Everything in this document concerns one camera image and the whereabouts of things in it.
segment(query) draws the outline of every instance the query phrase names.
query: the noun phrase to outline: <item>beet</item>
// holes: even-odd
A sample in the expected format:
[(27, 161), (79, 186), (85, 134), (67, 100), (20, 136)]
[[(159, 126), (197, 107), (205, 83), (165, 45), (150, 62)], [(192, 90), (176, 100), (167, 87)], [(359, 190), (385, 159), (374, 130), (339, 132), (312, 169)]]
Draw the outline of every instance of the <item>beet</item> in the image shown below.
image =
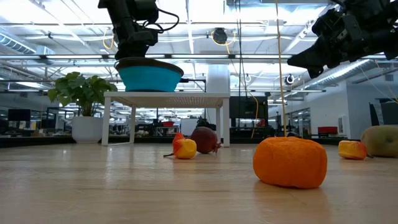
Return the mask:
[(198, 127), (193, 130), (191, 139), (197, 144), (197, 151), (203, 154), (216, 152), (220, 148), (217, 143), (217, 135), (210, 128)]

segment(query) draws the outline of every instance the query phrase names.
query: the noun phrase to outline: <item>red object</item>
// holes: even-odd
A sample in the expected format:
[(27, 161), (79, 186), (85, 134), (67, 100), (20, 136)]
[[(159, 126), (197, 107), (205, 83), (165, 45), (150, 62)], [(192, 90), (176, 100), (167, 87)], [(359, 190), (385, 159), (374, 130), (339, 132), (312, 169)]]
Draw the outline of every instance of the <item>red object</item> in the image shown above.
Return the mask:
[(217, 143), (216, 133), (207, 127), (199, 127), (193, 130), (191, 139), (197, 144), (197, 151), (202, 154), (207, 154), (209, 152), (217, 153), (218, 149), (221, 147)]
[(163, 122), (163, 127), (172, 127), (174, 125), (173, 121)]
[(318, 127), (318, 134), (338, 134), (337, 127)]

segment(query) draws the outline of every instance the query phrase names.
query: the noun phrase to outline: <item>white column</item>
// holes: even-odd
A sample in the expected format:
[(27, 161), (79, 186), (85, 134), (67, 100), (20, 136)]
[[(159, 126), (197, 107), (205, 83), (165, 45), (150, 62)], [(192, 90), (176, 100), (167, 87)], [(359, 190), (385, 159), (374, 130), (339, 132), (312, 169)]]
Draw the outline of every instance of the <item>white column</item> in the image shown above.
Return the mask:
[[(209, 65), (208, 74), (206, 77), (206, 86), (208, 93), (230, 93), (230, 72), (228, 69), (228, 63), (224, 65)], [(209, 108), (206, 114), (206, 119), (209, 123), (217, 125), (216, 120), (216, 109)], [(224, 119), (221, 118), (220, 127), (223, 127)], [(221, 136), (224, 134), (224, 129), (221, 129)]]
[(217, 143), (221, 142), (221, 130), (223, 127), (221, 127), (221, 108), (216, 109), (216, 127), (217, 127)]
[(134, 143), (136, 131), (136, 108), (131, 107), (131, 120), (130, 120), (130, 143)]
[(229, 98), (223, 99), (224, 147), (229, 147)]
[(105, 97), (105, 109), (103, 116), (103, 125), (102, 125), (102, 145), (108, 145), (109, 138), (109, 117), (111, 116), (111, 98)]

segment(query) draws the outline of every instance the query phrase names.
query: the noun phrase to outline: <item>white table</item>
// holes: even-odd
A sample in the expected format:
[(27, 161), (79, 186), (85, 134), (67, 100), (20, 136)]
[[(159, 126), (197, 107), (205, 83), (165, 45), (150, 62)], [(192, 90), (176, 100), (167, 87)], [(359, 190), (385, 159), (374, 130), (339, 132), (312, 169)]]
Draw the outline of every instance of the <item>white table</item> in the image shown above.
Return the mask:
[(130, 141), (134, 143), (136, 108), (216, 108), (218, 142), (221, 142), (221, 107), (223, 107), (224, 147), (229, 147), (229, 93), (159, 93), (159, 92), (106, 92), (102, 145), (108, 146), (111, 102), (131, 107)]

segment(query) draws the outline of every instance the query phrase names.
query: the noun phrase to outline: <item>yellow cable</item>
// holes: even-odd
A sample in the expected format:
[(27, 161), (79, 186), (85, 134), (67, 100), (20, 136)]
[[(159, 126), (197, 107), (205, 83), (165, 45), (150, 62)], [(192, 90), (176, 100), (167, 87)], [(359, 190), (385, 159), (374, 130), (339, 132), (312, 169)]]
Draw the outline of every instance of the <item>yellow cable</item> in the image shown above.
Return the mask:
[[(238, 73), (238, 71), (236, 70), (236, 67), (234, 65), (234, 63), (232, 63), (232, 66), (235, 69), (235, 72)], [(251, 95), (251, 97), (254, 98), (254, 100), (256, 101), (257, 104), (257, 109), (256, 109), (256, 118), (254, 119), (254, 123), (256, 123), (256, 120), (258, 119), (258, 115), (259, 115), (259, 102), (257, 100), (257, 98), (255, 96), (253, 96), (253, 94), (251, 94), (251, 92), (248, 91), (247, 86), (242, 82), (241, 77), (239, 77), (239, 81), (241, 82), (241, 84), (244, 86), (244, 90), (246, 91), (246, 93), (249, 93)], [(251, 133), (251, 138), (253, 138), (254, 136), (254, 131), (256, 130), (256, 125), (253, 126), (253, 132)]]
[[(375, 60), (375, 63), (376, 63), (376, 65), (377, 65), (377, 67), (380, 69), (380, 66), (379, 66), (377, 60)], [(384, 81), (385, 81), (385, 83), (386, 83), (386, 86), (387, 86), (388, 90), (390, 91), (390, 93), (392, 94), (392, 96), (396, 99), (396, 103), (398, 103), (398, 98), (396, 97), (395, 93), (391, 90), (390, 84), (388, 84), (388, 82), (387, 82), (386, 79), (384, 79)]]
[(229, 47), (228, 47), (228, 45), (229, 45), (229, 44), (232, 44), (233, 42), (235, 42), (235, 40), (236, 40), (236, 33), (234, 33), (234, 39), (231, 40), (231, 42), (225, 43), (225, 44), (219, 44), (219, 43), (217, 43), (217, 42), (213, 39), (213, 34), (214, 34), (214, 31), (211, 32), (211, 35), (210, 35), (210, 37), (211, 37), (211, 39), (213, 40), (213, 42), (214, 42), (216, 45), (226, 46), (226, 51), (227, 51), (228, 54), (229, 54)]
[(112, 47), (113, 47), (113, 43), (114, 43), (114, 35), (112, 35), (112, 42), (111, 42), (111, 46), (110, 46), (110, 47), (108, 47), (108, 46), (105, 44), (105, 35), (106, 35), (106, 31), (104, 32), (104, 38), (102, 39), (102, 44), (104, 45), (104, 47), (105, 47), (106, 49), (111, 50)]
[(284, 136), (286, 137), (286, 113), (285, 113), (285, 96), (284, 88), (282, 84), (282, 49), (280, 48), (280, 30), (279, 30), (279, 10), (278, 10), (278, 0), (275, 0), (276, 6), (276, 26), (278, 31), (278, 52), (279, 52), (279, 85), (280, 85), (280, 96), (282, 97), (282, 114), (284, 121)]

